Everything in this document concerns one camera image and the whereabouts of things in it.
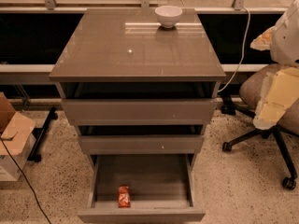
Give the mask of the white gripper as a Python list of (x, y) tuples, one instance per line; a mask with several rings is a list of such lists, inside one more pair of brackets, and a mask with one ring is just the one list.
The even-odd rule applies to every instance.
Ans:
[[(274, 62), (299, 66), (299, 0), (250, 43), (252, 49), (270, 50)], [(253, 124), (268, 130), (275, 126), (286, 111), (299, 99), (299, 70), (294, 67), (267, 72), (263, 79), (260, 101), (255, 109)]]

